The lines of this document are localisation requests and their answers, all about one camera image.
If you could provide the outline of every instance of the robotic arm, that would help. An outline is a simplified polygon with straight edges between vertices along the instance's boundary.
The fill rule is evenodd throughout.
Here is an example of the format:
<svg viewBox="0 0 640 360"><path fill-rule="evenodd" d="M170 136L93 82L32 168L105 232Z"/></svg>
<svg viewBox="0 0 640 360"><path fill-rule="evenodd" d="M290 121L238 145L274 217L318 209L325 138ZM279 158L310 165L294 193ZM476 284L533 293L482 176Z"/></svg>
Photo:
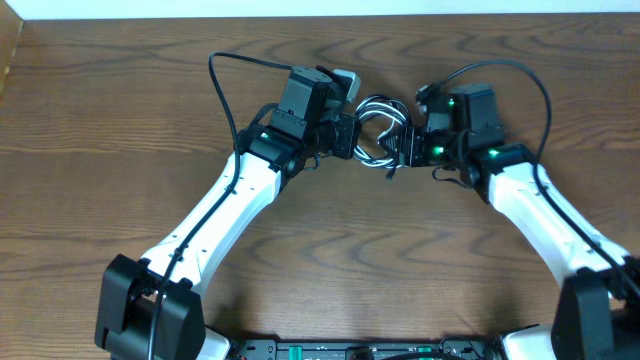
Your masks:
<svg viewBox="0 0 640 360"><path fill-rule="evenodd" d="M170 269L173 256L178 255L162 301L155 355L164 360L225 359L231 344L205 327L201 305L201 298L220 262L249 222L275 200L290 179L305 169L308 159L315 159L317 167L320 154L342 159L353 157L364 121L343 110L347 102L355 99L359 78L351 72L330 72L321 67L295 66L290 70L280 103L266 105L249 127L238 134L235 150L240 154L240 168L235 168L235 154L232 155L213 188L169 236L140 260L118 255L106 269L95 342L114 359L147 358L153 316L149 297L159 289L162 275ZM563 289L553 326L504 334L484 346L484 356L472 345L477 355L473 359L638 358L639 299L633 296L629 284L621 280L620 272L637 287L640 264L571 206L526 147L505 143L491 86L471 84L445 90L444 82L440 82L420 89L416 100L425 113L426 125L416 127L410 121L400 122L400 126L392 126L379 138L379 144L392 154L393 169L434 166L436 180L437 171L458 170L460 180L445 180L474 189L487 204L507 216L540 254ZM259 124L260 118L271 110L269 124ZM544 194L534 179L534 166ZM177 253L178 244L206 218L213 204L227 191L236 170L238 182L233 192L201 224L188 247ZM576 228L559 216L545 196L613 262L606 261L585 243ZM625 310L612 312L610 296L625 300ZM301 346L273 345L278 349L288 348L290 360L303 359ZM360 360L348 348L336 350L341 346L346 347L331 344L329 348L334 352L331 354L324 348L327 358L345 356L349 360ZM375 358L372 348L375 347L368 347L365 352L368 355L363 359ZM408 347L407 351L417 348L432 349ZM460 351L466 351L464 349L468 348L463 345ZM309 356L320 357L318 351L313 350ZM395 357L397 353L393 351L387 353L378 351L376 356L388 360L459 359L448 353L413 357L407 354ZM241 352L234 353L234 357L236 355L244 357Z"/></svg>

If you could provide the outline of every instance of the green component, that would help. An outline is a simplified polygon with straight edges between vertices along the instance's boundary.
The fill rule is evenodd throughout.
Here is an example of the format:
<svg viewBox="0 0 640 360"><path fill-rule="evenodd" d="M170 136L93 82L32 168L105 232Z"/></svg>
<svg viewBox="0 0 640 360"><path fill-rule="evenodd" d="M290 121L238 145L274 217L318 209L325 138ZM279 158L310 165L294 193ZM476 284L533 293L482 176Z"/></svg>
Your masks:
<svg viewBox="0 0 640 360"><path fill-rule="evenodd" d="M289 346L289 360L302 360L302 346Z"/></svg>
<svg viewBox="0 0 640 360"><path fill-rule="evenodd" d="M431 350L430 347L428 346L421 346L418 348L418 352L431 352L433 350ZM419 360L433 360L433 358L420 358Z"/></svg>

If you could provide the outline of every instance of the wooden table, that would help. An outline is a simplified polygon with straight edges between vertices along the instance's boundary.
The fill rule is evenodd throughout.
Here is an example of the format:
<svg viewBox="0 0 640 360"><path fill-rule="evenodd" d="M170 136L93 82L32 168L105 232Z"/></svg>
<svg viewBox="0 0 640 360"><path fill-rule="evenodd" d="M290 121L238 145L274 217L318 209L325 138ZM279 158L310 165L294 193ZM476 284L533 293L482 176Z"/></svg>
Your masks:
<svg viewBox="0 0 640 360"><path fill-rule="evenodd" d="M217 179L229 130L212 50L360 74L359 99L488 58L532 66L553 98L544 164L604 234L640 253L640 15L27 22L0 103L0 358L106 358L100 279L139 257ZM219 61L238 126L287 74ZM543 103L493 68L513 140L536 148ZM558 285L523 236L430 169L327 159L291 181L225 258L208 324L282 338L425 339L552 320Z"/></svg>

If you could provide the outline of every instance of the wooden board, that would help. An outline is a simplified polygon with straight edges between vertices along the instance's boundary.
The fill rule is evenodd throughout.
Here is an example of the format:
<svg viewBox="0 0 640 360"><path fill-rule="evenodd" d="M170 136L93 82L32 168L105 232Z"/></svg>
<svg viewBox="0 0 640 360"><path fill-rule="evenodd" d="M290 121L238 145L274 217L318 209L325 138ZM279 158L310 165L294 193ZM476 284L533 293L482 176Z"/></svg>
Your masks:
<svg viewBox="0 0 640 360"><path fill-rule="evenodd" d="M412 104L470 62L514 58L547 84L544 164L604 234L640 253L640 15L29 22L0 104L0 358L102 358L102 272L171 231L231 153L207 73L212 50L354 70L358 99ZM238 126L287 74L220 60ZM484 69L511 138L537 146L526 77ZM291 181L225 258L208 324L282 338L424 339L548 323L558 285L478 196L430 169L327 159Z"/></svg>
<svg viewBox="0 0 640 360"><path fill-rule="evenodd" d="M22 19L4 0L0 0L0 96L21 29Z"/></svg>

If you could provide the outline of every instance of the white wall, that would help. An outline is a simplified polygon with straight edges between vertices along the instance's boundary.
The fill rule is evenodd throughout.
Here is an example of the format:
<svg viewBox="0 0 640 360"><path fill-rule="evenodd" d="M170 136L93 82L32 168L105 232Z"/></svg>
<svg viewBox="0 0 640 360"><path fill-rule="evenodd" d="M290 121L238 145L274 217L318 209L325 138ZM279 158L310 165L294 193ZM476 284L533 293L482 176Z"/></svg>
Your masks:
<svg viewBox="0 0 640 360"><path fill-rule="evenodd" d="M6 0L24 20L640 12L640 0Z"/></svg>

